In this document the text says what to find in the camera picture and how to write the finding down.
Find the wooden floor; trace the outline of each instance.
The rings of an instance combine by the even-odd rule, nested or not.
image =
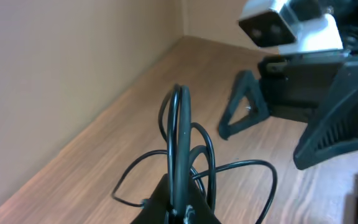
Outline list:
[[[262,54],[186,37],[142,75],[49,165],[0,207],[0,223],[130,223],[138,208],[110,193],[124,169],[141,154],[165,149],[157,114],[174,83],[188,85],[192,120],[209,132],[217,166],[264,159],[278,171],[278,189],[265,223],[354,223],[358,152],[296,170],[292,152],[306,124],[269,118],[228,141],[217,125],[236,73],[256,70]],[[198,133],[191,145],[202,144]],[[164,156],[141,162],[118,194],[132,202],[148,198],[167,171]],[[205,170],[205,159],[196,161]],[[255,223],[271,187],[270,171],[243,167],[217,175],[216,216],[223,223]]]

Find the cable bundle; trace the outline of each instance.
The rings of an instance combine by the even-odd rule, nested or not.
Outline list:
[[[163,114],[165,108],[169,105],[167,132],[163,127]],[[216,203],[216,173],[236,167],[249,166],[249,165],[262,165],[268,167],[272,171],[273,182],[272,189],[267,199],[262,213],[260,214],[257,224],[262,223],[265,218],[274,198],[277,188],[277,172],[273,165],[269,162],[261,160],[248,160],[233,162],[223,166],[215,166],[215,155],[211,138],[205,129],[198,123],[191,122],[191,101],[190,92],[187,86],[175,85],[173,90],[170,91],[164,98],[160,111],[158,113],[158,126],[162,137],[167,143],[167,150],[154,150],[145,153],[137,158],[123,173],[115,186],[112,197],[118,202],[124,203],[133,207],[143,207],[143,204],[136,204],[127,202],[116,196],[118,188],[128,175],[128,173],[142,160],[157,154],[167,155],[168,162],[168,186],[170,192],[170,205],[172,206],[175,217],[183,218],[186,212],[187,198],[188,198],[188,180],[189,175],[196,182],[200,194],[206,199],[206,203],[214,212]],[[190,148],[190,134],[191,130],[195,128],[199,131],[205,141],[205,146],[196,146],[189,151]],[[196,169],[192,166],[195,159],[204,154],[208,162],[208,170],[197,173]],[[201,178],[208,176],[208,190],[205,187]]]

